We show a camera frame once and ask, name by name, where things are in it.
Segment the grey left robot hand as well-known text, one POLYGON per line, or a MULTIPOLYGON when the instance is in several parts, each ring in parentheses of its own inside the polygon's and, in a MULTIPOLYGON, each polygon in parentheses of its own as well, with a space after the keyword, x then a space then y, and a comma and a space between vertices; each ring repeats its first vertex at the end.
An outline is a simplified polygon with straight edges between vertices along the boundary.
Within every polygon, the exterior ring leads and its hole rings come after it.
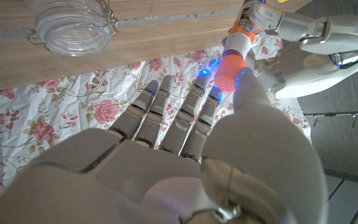
POLYGON ((324 91, 358 72, 358 16, 312 19, 279 11, 265 1, 244 1, 238 18, 255 31, 291 44, 275 58, 253 62, 253 74, 276 98, 297 98, 324 91))

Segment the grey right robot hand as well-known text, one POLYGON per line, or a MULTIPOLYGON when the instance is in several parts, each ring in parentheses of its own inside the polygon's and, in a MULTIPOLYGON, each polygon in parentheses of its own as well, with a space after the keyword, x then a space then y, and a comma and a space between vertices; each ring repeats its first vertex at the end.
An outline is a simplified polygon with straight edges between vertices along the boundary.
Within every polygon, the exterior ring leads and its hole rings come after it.
POLYGON ((0 193, 0 223, 326 223, 318 153, 252 70, 233 114, 195 142, 199 162, 87 129, 27 164, 0 193))

